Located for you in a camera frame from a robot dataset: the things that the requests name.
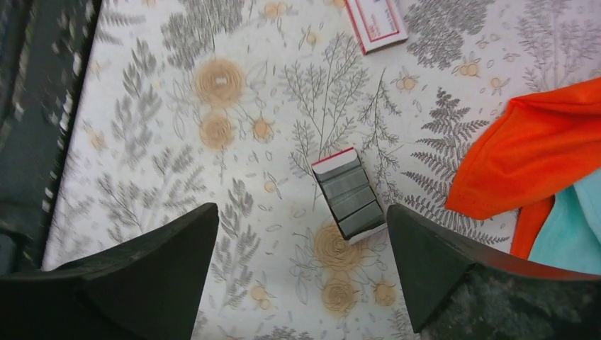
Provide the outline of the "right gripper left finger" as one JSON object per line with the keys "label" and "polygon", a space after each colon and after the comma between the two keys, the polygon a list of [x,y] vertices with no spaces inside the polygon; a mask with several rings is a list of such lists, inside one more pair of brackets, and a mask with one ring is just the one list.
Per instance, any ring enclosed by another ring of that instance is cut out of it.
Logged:
{"label": "right gripper left finger", "polygon": [[51,271],[1,278],[2,339],[190,339],[218,234],[205,203]]}

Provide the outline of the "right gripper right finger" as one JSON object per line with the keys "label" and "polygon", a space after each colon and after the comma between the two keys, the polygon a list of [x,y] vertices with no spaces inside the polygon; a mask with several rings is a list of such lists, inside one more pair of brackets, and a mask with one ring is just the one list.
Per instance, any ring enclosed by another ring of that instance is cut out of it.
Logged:
{"label": "right gripper right finger", "polygon": [[404,205],[388,233],[423,339],[599,339],[600,277],[498,251]]}

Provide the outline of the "red staple box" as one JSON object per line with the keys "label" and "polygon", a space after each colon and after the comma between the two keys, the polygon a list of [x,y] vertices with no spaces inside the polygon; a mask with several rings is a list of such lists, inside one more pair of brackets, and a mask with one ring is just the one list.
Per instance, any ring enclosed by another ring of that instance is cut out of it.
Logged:
{"label": "red staple box", "polygon": [[408,30],[398,1],[345,1],[363,55],[405,42]]}

